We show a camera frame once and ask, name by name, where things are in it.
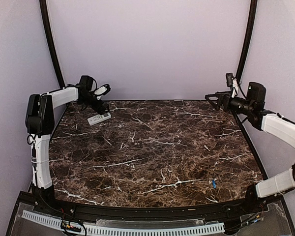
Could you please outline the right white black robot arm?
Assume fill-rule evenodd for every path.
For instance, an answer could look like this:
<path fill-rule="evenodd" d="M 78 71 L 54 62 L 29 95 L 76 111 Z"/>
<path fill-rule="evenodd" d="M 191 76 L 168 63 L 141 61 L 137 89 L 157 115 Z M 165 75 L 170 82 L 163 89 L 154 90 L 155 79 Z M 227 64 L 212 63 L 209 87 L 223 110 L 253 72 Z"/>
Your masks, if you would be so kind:
<path fill-rule="evenodd" d="M 262 84 L 250 82 L 245 98 L 237 96 L 239 89 L 232 85 L 231 91 L 207 94 L 205 99 L 217 110 L 246 115 L 246 119 L 254 128 L 280 139 L 295 149 L 295 122 L 279 113 L 264 109 L 266 88 Z M 258 208 L 260 198 L 295 189 L 295 162 L 288 170 L 255 184 L 252 189 L 253 194 L 241 203 L 241 209 L 245 213 L 252 213 Z"/>

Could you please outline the white remote control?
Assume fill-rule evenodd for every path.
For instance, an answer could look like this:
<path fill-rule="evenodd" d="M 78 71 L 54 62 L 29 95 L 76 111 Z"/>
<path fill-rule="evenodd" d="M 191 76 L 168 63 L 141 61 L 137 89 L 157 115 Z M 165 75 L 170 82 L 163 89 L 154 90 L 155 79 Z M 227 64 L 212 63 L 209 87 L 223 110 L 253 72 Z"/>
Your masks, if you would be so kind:
<path fill-rule="evenodd" d="M 88 118 L 88 123 L 90 126 L 93 126 L 101 122 L 104 122 L 106 120 L 109 120 L 110 118 L 111 118 L 111 114 L 107 112 L 103 115 L 95 115 L 93 117 Z"/>

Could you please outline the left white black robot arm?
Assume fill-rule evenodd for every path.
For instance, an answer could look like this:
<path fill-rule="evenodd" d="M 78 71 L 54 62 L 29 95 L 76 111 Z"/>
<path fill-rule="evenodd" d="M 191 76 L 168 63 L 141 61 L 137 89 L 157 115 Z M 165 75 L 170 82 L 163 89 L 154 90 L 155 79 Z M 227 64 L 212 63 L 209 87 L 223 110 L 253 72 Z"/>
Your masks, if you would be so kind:
<path fill-rule="evenodd" d="M 54 185 L 50 174 L 49 144 L 55 127 L 54 110 L 62 105 L 77 102 L 90 107 L 101 117 L 109 114 L 109 105 L 101 97 L 111 91 L 109 84 L 93 89 L 94 78 L 83 75 L 76 85 L 68 85 L 43 94 L 29 97 L 25 125 L 27 143 L 31 147 L 32 192 L 41 196 L 40 206 L 48 214 L 59 211 L 59 202 L 54 200 Z"/>

